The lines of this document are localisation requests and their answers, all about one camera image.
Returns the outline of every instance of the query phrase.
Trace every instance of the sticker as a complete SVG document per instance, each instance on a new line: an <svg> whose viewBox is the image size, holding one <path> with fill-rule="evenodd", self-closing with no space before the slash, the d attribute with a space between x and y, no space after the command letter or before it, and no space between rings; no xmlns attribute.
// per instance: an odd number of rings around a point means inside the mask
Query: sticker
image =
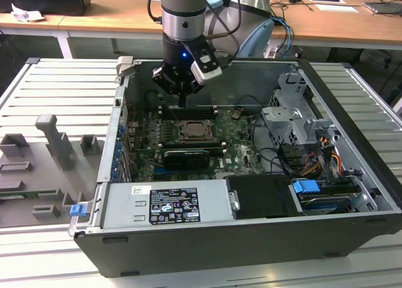
<svg viewBox="0 0 402 288"><path fill-rule="evenodd" d="M196 188L149 189L149 210L152 225L201 221Z"/></svg>
<svg viewBox="0 0 402 288"><path fill-rule="evenodd" d="M131 194L132 195L149 195L152 186L132 186Z"/></svg>

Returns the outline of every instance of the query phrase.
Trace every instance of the blue latch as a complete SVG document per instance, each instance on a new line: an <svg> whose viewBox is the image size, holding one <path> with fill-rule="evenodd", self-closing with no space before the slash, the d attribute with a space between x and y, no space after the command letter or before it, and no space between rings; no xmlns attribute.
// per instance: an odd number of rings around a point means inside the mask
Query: blue latch
<svg viewBox="0 0 402 288"><path fill-rule="evenodd" d="M74 204L70 208L71 217L84 217L87 215L87 205L86 204Z"/></svg>
<svg viewBox="0 0 402 288"><path fill-rule="evenodd" d="M296 180L292 185L296 193L320 192L320 187L315 180Z"/></svg>

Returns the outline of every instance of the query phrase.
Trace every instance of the metal frame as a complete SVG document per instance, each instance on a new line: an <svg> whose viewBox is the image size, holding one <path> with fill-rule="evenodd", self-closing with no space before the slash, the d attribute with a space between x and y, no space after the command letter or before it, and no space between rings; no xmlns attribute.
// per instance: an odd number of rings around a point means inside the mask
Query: metal frame
<svg viewBox="0 0 402 288"><path fill-rule="evenodd" d="M37 288L332 288L402 284L402 232L377 237L342 258L107 279L68 236L67 228L68 224L0 229L0 282L5 286Z"/></svg>

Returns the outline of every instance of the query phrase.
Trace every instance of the desk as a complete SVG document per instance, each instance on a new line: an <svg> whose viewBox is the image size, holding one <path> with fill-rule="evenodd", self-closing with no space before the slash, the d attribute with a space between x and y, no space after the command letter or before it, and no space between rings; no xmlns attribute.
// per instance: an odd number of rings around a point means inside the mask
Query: desk
<svg viewBox="0 0 402 288"><path fill-rule="evenodd" d="M363 1L378 0L344 1L360 5ZM152 6L154 14L160 14L159 2ZM294 45L402 50L402 19L398 16L373 16L364 6L355 7L359 13L319 11L314 5L311 8L314 11L297 5L285 11L286 20L295 31ZM273 10L281 14L278 8ZM92 0L84 16L46 18L44 22L24 24L10 14L0 14L0 29L10 35L54 36L65 58L73 56L69 37L112 38L114 51L118 38L161 40L162 27L149 19L146 0ZM284 29L275 27L272 42L279 43L284 37Z"/></svg>
<svg viewBox="0 0 402 288"><path fill-rule="evenodd" d="M271 2L289 0L271 0ZM379 0L344 0L345 4L361 5L362 2ZM294 45L393 49L402 50L402 18L399 16L372 15L365 6L354 7L359 13L320 11L315 5L288 6L285 10L287 23L295 31ZM281 10L273 7L281 16ZM276 27L272 39L285 37L282 27Z"/></svg>

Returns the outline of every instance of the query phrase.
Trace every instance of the cable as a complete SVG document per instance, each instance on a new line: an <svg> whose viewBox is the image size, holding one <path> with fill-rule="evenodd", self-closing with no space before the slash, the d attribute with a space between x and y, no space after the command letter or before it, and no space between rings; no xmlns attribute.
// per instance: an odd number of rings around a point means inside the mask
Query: cable
<svg viewBox="0 0 402 288"><path fill-rule="evenodd" d="M161 17L157 18L155 16L153 16L152 14L152 10L151 10L151 1L152 0L148 0L148 2L146 3L146 10L148 12L148 16L154 21L154 22L161 22Z"/></svg>
<svg viewBox="0 0 402 288"><path fill-rule="evenodd" d="M0 30L0 33L4 36L7 36L6 34L4 34L4 32L2 32ZM17 53L19 54L19 56L24 57L24 55L18 50L18 48L16 47L16 45L14 45L14 43L11 41L10 37L8 38L8 42L14 47L15 51L17 51Z"/></svg>
<svg viewBox="0 0 402 288"><path fill-rule="evenodd" d="M238 16L239 20L237 22L237 26L232 31L229 31L227 33L218 33L216 35L207 35L207 36L205 36L205 38L207 40L213 40L215 38L224 38L225 36L232 35L237 30L239 30L239 28L241 26L241 4L240 4L240 0L237 0L237 7L238 7L238 11L239 11L239 16Z"/></svg>
<svg viewBox="0 0 402 288"><path fill-rule="evenodd" d="M249 94L246 94L246 95L243 95L242 97L240 97L240 98L234 103L234 106L237 107L237 106L240 104L240 102L242 101L242 99L244 99L244 98L246 98L246 97L250 97L250 98L252 98L253 100L255 100L256 103L258 103L258 104L261 106L261 108L264 107L263 104L261 104L261 102L260 102L258 99L256 99L255 96L249 95Z"/></svg>
<svg viewBox="0 0 402 288"><path fill-rule="evenodd" d="M381 94L382 91L384 90L385 86L388 84L389 80L392 79L392 77L394 76L394 74L396 73L396 71L398 71L398 69L402 66L402 61L399 62L398 66L396 66L395 70L393 70L393 72L391 73L391 75L387 78L387 80L385 81L385 83L381 86L380 90L378 91L378 94Z"/></svg>
<svg viewBox="0 0 402 288"><path fill-rule="evenodd" d="M234 43L236 44L237 48L236 51L231 55L231 58L229 59L229 63L231 61L233 61L236 58L236 55L239 53L240 51L240 44L239 41L237 40L237 38L230 33L231 31L229 30L229 28L227 27L227 25L225 24L225 22L223 22L223 20L220 18L218 12L208 3L207 1L207 6L208 8L214 13L214 15L216 16L217 20L219 21L219 23L225 28L226 32L228 33L228 35L230 35L234 41Z"/></svg>
<svg viewBox="0 0 402 288"><path fill-rule="evenodd" d="M291 43L292 43L292 41L293 41L293 40L292 40L292 37L291 37L291 32L290 32L290 30L293 31L293 29L292 29L289 25L287 25L285 22L281 21L279 18L273 17L273 19L274 19L275 21L278 21L279 23L281 23L281 24L283 25L283 27L285 27L285 29L286 29L286 35L287 35L288 38L289 38L288 47L286 48L286 52L283 54L283 58L285 58L285 57L286 57L286 54L289 52L289 49L290 49L290 47L291 47ZM278 49L277 51L279 51L279 50L282 48L282 46L283 46L284 43L285 43L285 42L283 42L283 43L281 44L281 46L279 47L279 49Z"/></svg>
<svg viewBox="0 0 402 288"><path fill-rule="evenodd" d="M160 164L160 163L156 163L156 162L150 162L150 164L155 164L155 165L158 165L158 166L160 166L160 167L163 167L163 168L165 168L162 164Z"/></svg>

